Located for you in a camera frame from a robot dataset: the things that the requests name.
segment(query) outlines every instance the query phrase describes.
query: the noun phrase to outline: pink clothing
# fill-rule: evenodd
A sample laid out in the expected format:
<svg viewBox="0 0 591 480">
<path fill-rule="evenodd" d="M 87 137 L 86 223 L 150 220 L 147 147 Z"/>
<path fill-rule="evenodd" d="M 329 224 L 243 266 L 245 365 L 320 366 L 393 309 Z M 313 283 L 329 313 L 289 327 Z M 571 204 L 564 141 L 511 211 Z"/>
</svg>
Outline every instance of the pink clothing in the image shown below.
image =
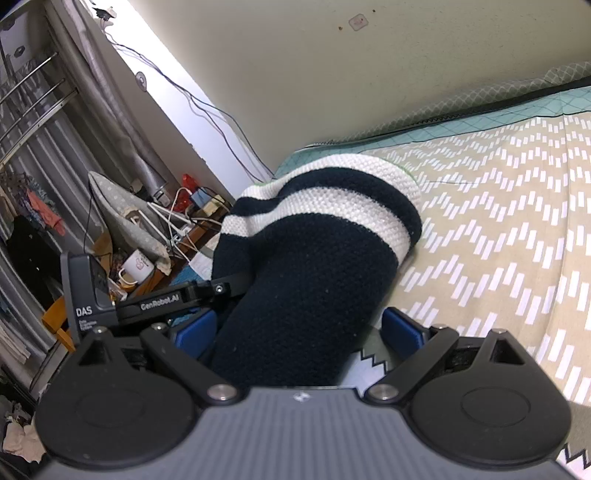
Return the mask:
<svg viewBox="0 0 591 480">
<path fill-rule="evenodd" d="M 53 213 L 52 209 L 50 209 L 43 200 L 41 200 L 35 193 L 31 190 L 27 190 L 27 196 L 29 197 L 29 202 L 31 202 L 31 206 L 34 210 L 38 211 L 41 215 L 41 218 L 46 223 L 52 227 L 57 233 L 61 236 L 65 236 L 66 229 L 63 225 L 63 219 Z"/>
</svg>

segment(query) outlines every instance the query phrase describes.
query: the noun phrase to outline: blue gripper pad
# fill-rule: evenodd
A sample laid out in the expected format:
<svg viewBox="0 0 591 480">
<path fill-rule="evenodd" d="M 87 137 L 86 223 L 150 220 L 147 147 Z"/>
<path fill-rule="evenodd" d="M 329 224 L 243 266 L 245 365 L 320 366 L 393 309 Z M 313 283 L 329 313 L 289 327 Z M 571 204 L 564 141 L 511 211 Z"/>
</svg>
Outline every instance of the blue gripper pad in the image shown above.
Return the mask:
<svg viewBox="0 0 591 480">
<path fill-rule="evenodd" d="M 389 307 L 382 315 L 382 339 L 396 354 L 406 360 L 429 339 L 429 330 L 400 310 Z"/>
<path fill-rule="evenodd" d="M 169 338 L 175 347 L 199 358 L 217 333 L 217 315 L 213 310 L 201 309 L 193 317 L 170 330 Z"/>
</svg>

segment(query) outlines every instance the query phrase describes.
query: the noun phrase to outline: wooden chair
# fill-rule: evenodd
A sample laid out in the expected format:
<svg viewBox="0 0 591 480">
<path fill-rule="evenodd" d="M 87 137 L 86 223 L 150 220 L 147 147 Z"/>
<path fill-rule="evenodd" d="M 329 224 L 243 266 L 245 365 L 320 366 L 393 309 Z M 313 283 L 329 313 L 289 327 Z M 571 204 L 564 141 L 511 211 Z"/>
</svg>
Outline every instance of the wooden chair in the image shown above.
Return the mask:
<svg viewBox="0 0 591 480">
<path fill-rule="evenodd" d="M 67 320 L 66 301 L 64 297 L 58 298 L 41 317 L 41 321 L 47 330 L 53 333 L 57 340 L 64 345 L 69 352 L 76 350 L 72 337 L 62 326 Z"/>
</svg>

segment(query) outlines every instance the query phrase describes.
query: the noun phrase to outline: hanging clothes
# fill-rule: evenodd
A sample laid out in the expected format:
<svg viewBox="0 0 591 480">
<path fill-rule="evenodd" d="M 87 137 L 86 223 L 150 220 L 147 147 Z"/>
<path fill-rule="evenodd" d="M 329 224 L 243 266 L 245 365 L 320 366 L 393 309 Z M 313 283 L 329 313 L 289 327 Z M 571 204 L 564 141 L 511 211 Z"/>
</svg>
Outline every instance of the hanging clothes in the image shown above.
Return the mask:
<svg viewBox="0 0 591 480">
<path fill-rule="evenodd" d="M 61 285 L 60 257 L 29 221 L 18 216 L 14 229 L 6 242 L 10 260 L 25 285 L 46 310 L 54 299 L 46 285 L 48 278 Z"/>
<path fill-rule="evenodd" d="M 26 174 L 0 174 L 2 183 L 15 200 L 20 215 L 25 216 L 37 230 L 54 228 L 61 236 L 66 229 L 56 204 L 49 198 L 33 177 Z"/>
</svg>

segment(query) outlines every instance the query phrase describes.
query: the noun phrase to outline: black circular disc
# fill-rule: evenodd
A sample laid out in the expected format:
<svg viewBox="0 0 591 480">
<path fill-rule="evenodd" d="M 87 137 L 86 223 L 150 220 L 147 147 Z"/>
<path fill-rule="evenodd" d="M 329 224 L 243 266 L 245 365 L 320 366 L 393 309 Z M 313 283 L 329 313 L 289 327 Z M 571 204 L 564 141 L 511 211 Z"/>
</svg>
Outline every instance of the black circular disc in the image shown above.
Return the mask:
<svg viewBox="0 0 591 480">
<path fill-rule="evenodd" d="M 428 382 L 411 402 L 417 434 L 460 463 L 509 467 L 549 458 L 564 445 L 570 409 L 550 380 L 511 367 Z"/>
<path fill-rule="evenodd" d="M 188 434 L 195 410 L 187 391 L 149 372 L 97 365 L 52 385 L 36 426 L 48 452 L 91 469 L 138 465 L 168 452 Z"/>
</svg>

